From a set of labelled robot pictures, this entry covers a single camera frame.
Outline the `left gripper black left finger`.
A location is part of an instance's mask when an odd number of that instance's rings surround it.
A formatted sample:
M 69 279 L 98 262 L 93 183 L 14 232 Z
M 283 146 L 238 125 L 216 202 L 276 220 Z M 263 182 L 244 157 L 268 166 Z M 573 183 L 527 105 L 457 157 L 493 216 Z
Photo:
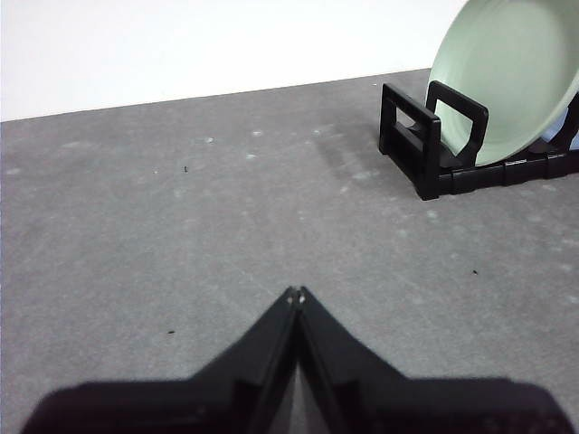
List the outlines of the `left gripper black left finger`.
M 25 433 L 265 433 L 296 365 L 299 291 L 287 288 L 233 344 L 181 380 L 85 382 L 40 400 Z

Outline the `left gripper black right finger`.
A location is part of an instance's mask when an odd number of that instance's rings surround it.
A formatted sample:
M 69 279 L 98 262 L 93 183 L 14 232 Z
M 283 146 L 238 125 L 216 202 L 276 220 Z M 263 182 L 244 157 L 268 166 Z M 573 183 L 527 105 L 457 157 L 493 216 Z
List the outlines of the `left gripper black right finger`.
M 410 378 L 299 289 L 300 365 L 332 433 L 566 433 L 552 394 L 507 378 Z

